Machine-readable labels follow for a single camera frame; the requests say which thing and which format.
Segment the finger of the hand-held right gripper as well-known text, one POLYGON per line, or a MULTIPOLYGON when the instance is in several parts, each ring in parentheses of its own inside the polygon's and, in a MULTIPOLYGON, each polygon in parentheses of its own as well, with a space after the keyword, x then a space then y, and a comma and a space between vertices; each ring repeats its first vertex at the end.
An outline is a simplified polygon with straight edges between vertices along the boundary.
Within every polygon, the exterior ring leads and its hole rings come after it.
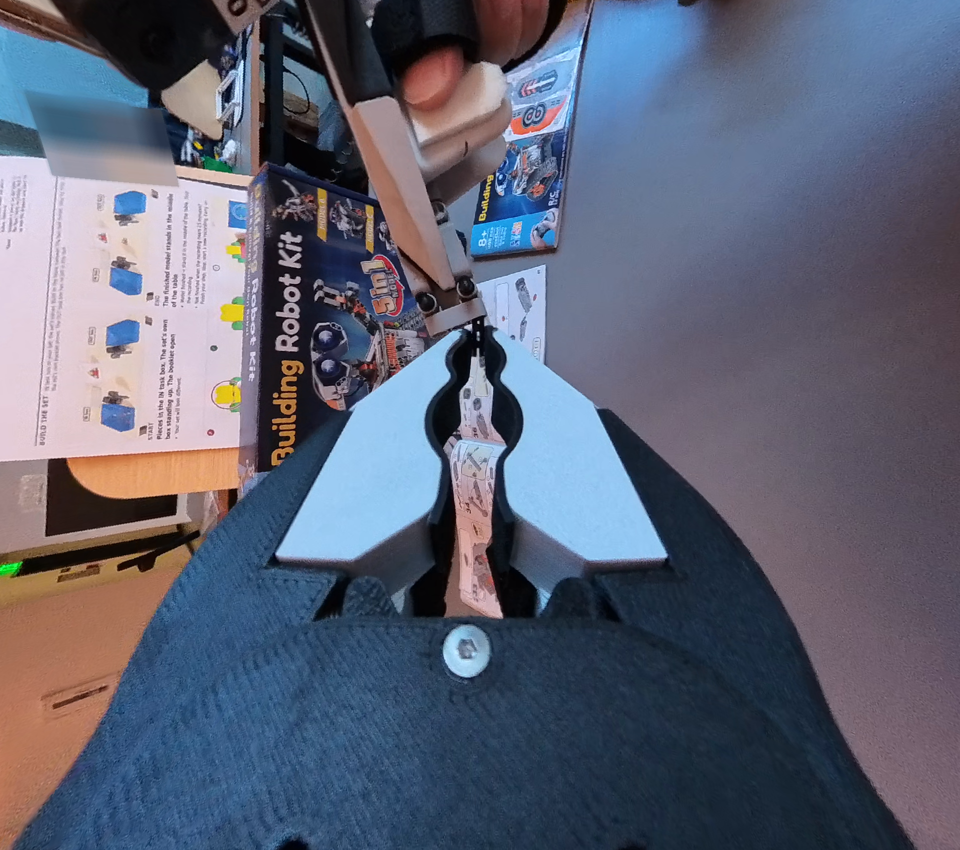
POLYGON ((393 97, 362 100, 349 124, 398 251, 441 290, 455 278, 418 164, 412 128, 393 97))
POLYGON ((431 208, 453 279, 473 280, 472 259, 466 248, 466 238, 451 222, 447 205, 443 201, 432 201, 431 208))

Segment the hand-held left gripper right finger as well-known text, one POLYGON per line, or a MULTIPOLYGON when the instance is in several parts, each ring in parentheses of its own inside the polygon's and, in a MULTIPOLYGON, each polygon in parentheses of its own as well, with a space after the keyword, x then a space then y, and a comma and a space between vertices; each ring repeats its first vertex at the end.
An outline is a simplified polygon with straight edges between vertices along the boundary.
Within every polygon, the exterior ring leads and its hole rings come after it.
POLYGON ((667 551, 600 410, 503 332, 484 332, 496 465, 487 559, 506 617, 563 580, 666 565, 667 551))

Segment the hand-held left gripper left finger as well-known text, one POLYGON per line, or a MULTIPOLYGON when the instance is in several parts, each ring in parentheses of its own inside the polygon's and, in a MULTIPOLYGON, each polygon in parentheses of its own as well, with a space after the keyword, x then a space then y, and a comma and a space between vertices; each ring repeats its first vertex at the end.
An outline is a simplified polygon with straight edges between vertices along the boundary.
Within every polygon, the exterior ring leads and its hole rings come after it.
POLYGON ((276 563, 326 573, 316 617, 340 616, 354 580, 374 578, 404 613, 448 614, 452 531, 450 467, 435 412, 457 382, 450 363, 460 334, 444 337, 341 415, 342 429, 319 467, 276 563))

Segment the grey beam with black pins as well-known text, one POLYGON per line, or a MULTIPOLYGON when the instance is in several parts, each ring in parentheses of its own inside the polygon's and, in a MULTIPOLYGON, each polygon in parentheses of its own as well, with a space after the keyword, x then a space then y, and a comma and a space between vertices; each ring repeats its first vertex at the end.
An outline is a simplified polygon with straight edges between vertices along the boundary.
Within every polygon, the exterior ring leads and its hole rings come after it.
POLYGON ((411 279, 414 300, 432 338, 483 321, 487 309, 471 273, 455 278, 453 287, 442 289, 432 279, 411 279))

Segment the white building instruction booklet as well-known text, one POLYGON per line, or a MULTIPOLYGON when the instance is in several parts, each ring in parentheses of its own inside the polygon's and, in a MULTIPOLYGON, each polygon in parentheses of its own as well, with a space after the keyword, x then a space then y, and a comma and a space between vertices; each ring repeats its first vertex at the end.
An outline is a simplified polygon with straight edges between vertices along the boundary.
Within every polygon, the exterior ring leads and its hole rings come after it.
MULTIPOLYGON (((483 282, 488 323, 542 362, 546 349, 546 267, 483 282)), ((461 422, 447 442, 455 526, 455 570, 460 600, 472 613, 502 617, 487 548, 493 532, 498 459, 505 445, 493 424, 494 391, 483 359, 471 359, 459 396, 461 422)))

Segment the white task instruction sheet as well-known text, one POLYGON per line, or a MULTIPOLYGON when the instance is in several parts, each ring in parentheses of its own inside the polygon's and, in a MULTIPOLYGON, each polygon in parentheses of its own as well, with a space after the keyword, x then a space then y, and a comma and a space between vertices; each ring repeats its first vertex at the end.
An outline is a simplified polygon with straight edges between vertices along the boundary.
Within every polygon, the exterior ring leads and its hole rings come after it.
POLYGON ((247 186, 1 161, 1 460, 237 448, 247 186))

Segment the blue cover booklet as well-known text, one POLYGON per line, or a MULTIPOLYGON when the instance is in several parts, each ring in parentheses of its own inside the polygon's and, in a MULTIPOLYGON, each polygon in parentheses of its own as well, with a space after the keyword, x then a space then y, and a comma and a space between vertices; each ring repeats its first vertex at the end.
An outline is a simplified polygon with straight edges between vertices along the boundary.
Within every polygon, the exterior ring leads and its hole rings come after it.
POLYGON ((507 148, 478 190, 470 233, 476 259, 547 252, 558 245, 593 9, 594 0, 568 0, 548 41, 507 74, 507 148))

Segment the dark blue robot kit box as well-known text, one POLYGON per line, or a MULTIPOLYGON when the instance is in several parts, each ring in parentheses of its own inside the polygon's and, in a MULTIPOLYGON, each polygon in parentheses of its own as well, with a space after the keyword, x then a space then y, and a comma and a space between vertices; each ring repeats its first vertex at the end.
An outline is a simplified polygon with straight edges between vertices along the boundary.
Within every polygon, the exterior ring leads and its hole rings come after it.
POLYGON ((246 230, 242 485, 433 344, 373 198, 266 163, 246 230))

